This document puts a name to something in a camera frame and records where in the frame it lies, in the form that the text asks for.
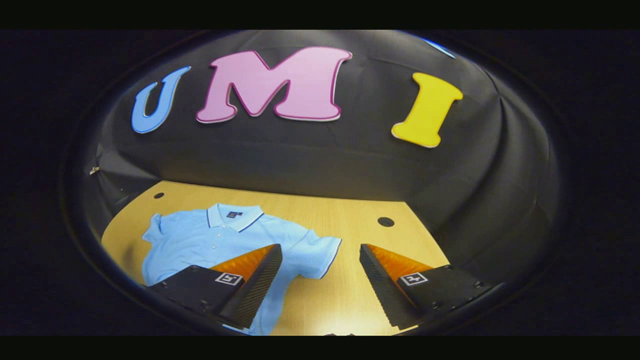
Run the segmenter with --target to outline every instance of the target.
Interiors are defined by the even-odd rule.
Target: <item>polo shirt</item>
[[[273,331],[289,283],[298,275],[321,279],[342,243],[333,236],[265,214],[260,206],[215,204],[209,209],[155,214],[142,238],[152,244],[142,264],[147,286],[191,265],[210,268],[272,244],[280,244],[282,263],[249,329],[249,335]]]

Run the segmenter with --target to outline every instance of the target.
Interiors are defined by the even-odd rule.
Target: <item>wooden table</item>
[[[164,193],[158,199],[157,193]],[[142,240],[155,213],[207,209],[215,203],[259,205],[262,210],[342,238],[321,280],[298,277],[289,286],[284,311],[272,335],[392,335],[392,327],[360,265],[360,244],[370,243],[432,267],[448,264],[427,229],[404,202],[330,199],[250,192],[161,181],[127,205],[109,224],[102,246],[132,279],[143,284],[141,266],[151,249]],[[379,225],[380,217],[395,225]]]

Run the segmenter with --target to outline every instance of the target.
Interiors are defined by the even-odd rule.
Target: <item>pink letter m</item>
[[[232,119],[237,108],[229,104],[231,87],[249,115],[259,116],[275,94],[289,84],[284,100],[274,107],[286,119],[331,121],[340,117],[333,103],[335,80],[343,61],[351,53],[332,47],[307,47],[269,69],[255,51],[231,54],[211,63],[216,72],[211,80],[199,122]]]

